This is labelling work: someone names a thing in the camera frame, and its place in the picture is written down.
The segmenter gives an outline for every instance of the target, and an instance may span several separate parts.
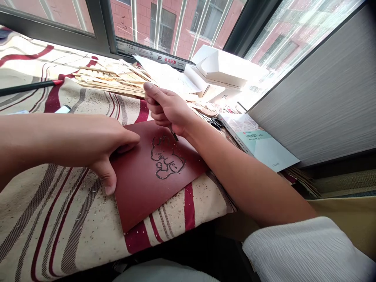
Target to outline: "striped fabric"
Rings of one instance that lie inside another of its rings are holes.
[[[6,28],[1,32],[1,87],[57,77],[65,82],[0,97],[0,114],[55,112],[69,105],[73,114],[104,114],[123,125],[151,119],[143,100],[81,88],[70,79],[79,66],[95,66],[97,56]],[[0,194],[0,281],[55,280],[158,245],[234,211],[208,172],[123,235],[115,198],[105,195],[92,171],[44,164],[18,175]]]

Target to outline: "gray wall panel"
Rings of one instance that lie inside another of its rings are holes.
[[[250,111],[301,166],[376,148],[375,35],[365,6]]]

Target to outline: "white sleeve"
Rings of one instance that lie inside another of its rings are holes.
[[[327,217],[257,230],[243,251],[262,282],[373,281],[376,268]]]

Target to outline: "stack of wooden pieces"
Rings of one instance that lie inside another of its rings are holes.
[[[145,97],[143,84],[147,81],[156,84],[145,72],[129,64],[104,67],[99,63],[95,67],[80,67],[73,75],[75,81],[84,87],[143,98]]]
[[[321,195],[319,191],[317,191],[316,187],[313,186],[312,178],[310,178],[308,175],[303,173],[300,169],[295,168],[293,166],[285,169],[285,171],[291,175],[293,178],[299,181],[299,183],[307,189],[307,191],[316,199],[320,199]]]

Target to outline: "red carving board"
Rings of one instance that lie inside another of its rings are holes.
[[[124,128],[140,135],[140,143],[111,156],[117,176],[115,198],[123,232],[157,210],[209,168],[183,137],[176,142],[170,130],[146,121]]]

